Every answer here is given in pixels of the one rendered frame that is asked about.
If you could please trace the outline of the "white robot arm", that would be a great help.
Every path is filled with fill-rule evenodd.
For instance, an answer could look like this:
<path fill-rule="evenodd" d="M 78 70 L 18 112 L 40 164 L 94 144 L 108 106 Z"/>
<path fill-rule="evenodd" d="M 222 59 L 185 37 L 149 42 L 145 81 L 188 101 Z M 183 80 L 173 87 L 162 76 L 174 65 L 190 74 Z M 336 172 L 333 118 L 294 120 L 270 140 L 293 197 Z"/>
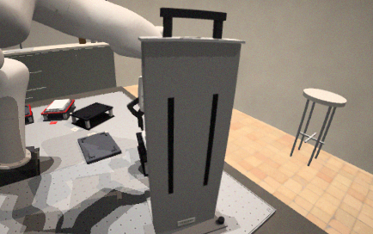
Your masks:
<path fill-rule="evenodd" d="M 141 64 L 138 37 L 162 37 L 162 27 L 105 0 L 0 0 L 0 169 L 18 168 L 31 159 L 25 140 L 29 70 L 20 61 L 5 58 L 1 48 L 26 40 L 32 20 L 77 38 L 110 44 L 118 55 L 141 59 Z"/>

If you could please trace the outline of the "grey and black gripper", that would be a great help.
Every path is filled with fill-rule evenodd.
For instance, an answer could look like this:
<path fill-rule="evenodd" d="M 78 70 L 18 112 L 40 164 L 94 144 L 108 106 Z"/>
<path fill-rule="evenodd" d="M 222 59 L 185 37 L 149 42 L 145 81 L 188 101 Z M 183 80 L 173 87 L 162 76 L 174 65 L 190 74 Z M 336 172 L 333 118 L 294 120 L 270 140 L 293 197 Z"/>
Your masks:
<path fill-rule="evenodd" d="M 136 111 L 133 107 L 137 105 L 140 107 L 138 111 Z M 127 108 L 130 110 L 130 112 L 138 118 L 138 127 L 141 128 L 141 131 L 144 130 L 144 99 L 143 99 L 143 80 L 142 76 L 138 79 L 138 97 L 134 99 L 133 101 L 129 102 L 127 105 Z"/>

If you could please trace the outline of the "black cylindrical knob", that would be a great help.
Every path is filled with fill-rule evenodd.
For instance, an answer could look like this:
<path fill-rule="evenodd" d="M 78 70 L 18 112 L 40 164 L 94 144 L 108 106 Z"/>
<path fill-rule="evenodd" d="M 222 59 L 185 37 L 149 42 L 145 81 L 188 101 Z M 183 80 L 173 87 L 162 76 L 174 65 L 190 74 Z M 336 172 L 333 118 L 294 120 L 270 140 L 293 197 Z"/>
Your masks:
<path fill-rule="evenodd" d="M 224 217 L 220 216 L 217 221 L 220 225 L 224 223 Z"/>

